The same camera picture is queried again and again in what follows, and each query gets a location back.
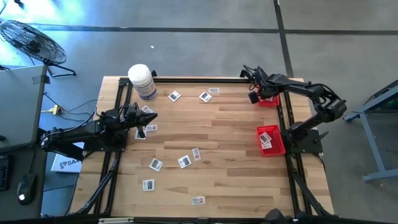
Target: gray floor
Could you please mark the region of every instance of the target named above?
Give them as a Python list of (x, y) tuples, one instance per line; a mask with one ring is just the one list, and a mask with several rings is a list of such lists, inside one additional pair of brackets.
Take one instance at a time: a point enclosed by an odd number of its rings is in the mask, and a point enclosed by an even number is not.
[[(2, 19), (42, 24), (104, 27), (212, 27), (276, 29), (272, 0), (25, 0), (25, 11), (10, 1)], [(47, 9), (40, 13), (37, 6)], [(394, 0), (280, 0), (287, 29), (397, 30)], [(126, 75), (130, 66), (145, 63), (158, 75), (236, 76), (241, 65), (262, 66), (286, 73), (278, 34), (209, 34), (159, 32), (46, 31), (67, 52), (64, 64), (78, 76), (52, 78), (46, 91), (64, 108), (98, 96), (102, 77)], [(295, 77), (324, 83), (347, 99), (349, 113), (397, 79), (396, 35), (287, 35)], [(0, 42), (1, 65), (28, 66), (26, 55)], [(53, 106), (49, 100), (43, 109)], [(80, 111), (92, 111), (95, 103)], [(84, 119), (84, 116), (71, 117)], [(40, 125), (67, 127), (77, 122), (43, 114)], [(335, 213), (341, 217), (398, 221), (398, 178), (364, 183), (362, 175), (377, 171), (359, 121), (322, 124), (326, 176)], [(386, 154), (398, 163), (397, 154)], [(49, 155), (51, 164), (53, 155)], [(42, 213), (61, 215), (67, 209), (75, 176), (47, 169)], [(63, 203), (55, 203), (59, 198)]]

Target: red tray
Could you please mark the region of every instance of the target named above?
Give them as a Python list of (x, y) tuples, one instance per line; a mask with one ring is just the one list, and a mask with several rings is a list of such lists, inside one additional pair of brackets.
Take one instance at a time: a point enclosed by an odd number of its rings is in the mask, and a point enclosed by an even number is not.
[[(272, 148), (262, 149), (260, 135), (266, 132), (272, 139)], [(257, 140), (259, 141), (259, 146), (262, 156), (277, 156), (285, 154), (285, 146), (282, 141), (282, 136), (280, 135), (278, 125), (261, 126), (257, 127)]]
[(259, 98), (259, 106), (274, 107), (279, 105), (279, 95), (275, 96), (272, 101), (262, 100)]

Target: small card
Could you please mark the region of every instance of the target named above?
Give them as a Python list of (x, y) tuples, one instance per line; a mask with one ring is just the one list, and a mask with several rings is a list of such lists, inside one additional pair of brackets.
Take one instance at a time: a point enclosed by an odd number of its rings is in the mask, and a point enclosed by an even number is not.
[(163, 162), (158, 159), (153, 159), (152, 162), (149, 164), (149, 168), (153, 169), (154, 171), (159, 172), (160, 168), (162, 168)]
[(172, 94), (169, 95), (170, 100), (172, 100), (173, 102), (176, 102), (180, 97), (181, 95), (177, 93), (177, 91), (174, 91), (172, 92)]
[(209, 88), (209, 93), (220, 93), (220, 88)]
[(147, 139), (147, 129), (145, 128), (143, 131), (144, 131), (144, 134), (145, 134), (144, 138), (140, 137), (140, 135), (138, 134), (138, 130), (136, 130), (136, 139), (137, 140), (145, 140), (145, 139)]
[(195, 161), (199, 161), (201, 159), (199, 148), (192, 149), (192, 153), (193, 153), (193, 158), (195, 159)]
[(181, 169), (189, 166), (192, 164), (191, 160), (189, 159), (189, 156), (183, 156), (181, 158), (178, 159), (178, 164), (180, 164)]
[(203, 93), (199, 96), (199, 98), (200, 98), (201, 100), (203, 100), (205, 103), (207, 103), (207, 101), (209, 101), (209, 100), (211, 99), (211, 96), (210, 96), (210, 94), (208, 94), (208, 93), (206, 93), (206, 92), (203, 92)]
[(143, 191), (151, 191), (155, 190), (155, 180), (143, 180), (142, 181), (142, 190)]
[(147, 131), (157, 131), (157, 124), (153, 124), (153, 125), (148, 125), (146, 127)]
[(267, 99), (265, 99), (265, 100), (268, 101), (268, 102), (272, 102), (272, 101), (274, 100), (274, 97), (272, 96), (272, 97), (267, 98)]
[(143, 106), (141, 108), (141, 110), (145, 113), (153, 113), (154, 111), (152, 111), (147, 105)]
[(272, 149), (272, 144), (271, 142), (267, 142), (267, 143), (261, 143), (261, 147), (262, 149)]
[(261, 139), (261, 142), (262, 142), (263, 144), (265, 144), (265, 143), (267, 143), (267, 142), (270, 142), (272, 138), (271, 138), (267, 133), (262, 133), (262, 134), (260, 135), (260, 139)]
[(205, 197), (200, 196), (200, 197), (192, 197), (192, 205), (201, 205), (206, 203)]

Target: wooden tabletop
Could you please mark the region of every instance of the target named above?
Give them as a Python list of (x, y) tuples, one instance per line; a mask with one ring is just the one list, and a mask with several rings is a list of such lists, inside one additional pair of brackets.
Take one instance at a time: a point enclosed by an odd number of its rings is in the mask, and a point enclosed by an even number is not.
[[(98, 111), (113, 109), (120, 77), (104, 77)], [(279, 208), (293, 215), (284, 156), (262, 157), (256, 128), (279, 125), (275, 108), (250, 103), (249, 84), (243, 83), (157, 83), (153, 101), (142, 101), (136, 91), (131, 103), (147, 105), (158, 117), (151, 122), (158, 130), (146, 140), (135, 140), (129, 131), (122, 153), (112, 216), (130, 217), (264, 217)], [(209, 87), (220, 88), (208, 103), (199, 95)], [(175, 103), (167, 98), (181, 94)], [(296, 121), (311, 115), (308, 99), (290, 94)], [(281, 98), (285, 111), (284, 98)], [(201, 160), (195, 162), (192, 149)], [(189, 155), (193, 164), (181, 169), (177, 159)], [(88, 200), (98, 185), (104, 153), (95, 152), (83, 161), (72, 203), (72, 212)], [(152, 158), (162, 161), (160, 172), (149, 168)], [(303, 154), (307, 184), (326, 210), (333, 213), (322, 163)], [(155, 179), (155, 191), (143, 192), (142, 181)], [(106, 203), (105, 190), (103, 205)], [(299, 191), (301, 208), (302, 194)], [(192, 205), (191, 198), (205, 196), (206, 204)]]

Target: electric fan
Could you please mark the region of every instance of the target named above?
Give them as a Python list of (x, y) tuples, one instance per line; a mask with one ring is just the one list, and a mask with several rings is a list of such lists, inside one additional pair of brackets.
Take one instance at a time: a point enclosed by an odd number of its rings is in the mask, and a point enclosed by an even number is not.
[(18, 21), (6, 20), (0, 24), (0, 33), (16, 49), (40, 60), (45, 66), (56, 66), (71, 72), (54, 75), (48, 69), (52, 77), (76, 75), (75, 71), (60, 66), (67, 61), (67, 56), (62, 47), (37, 29)]

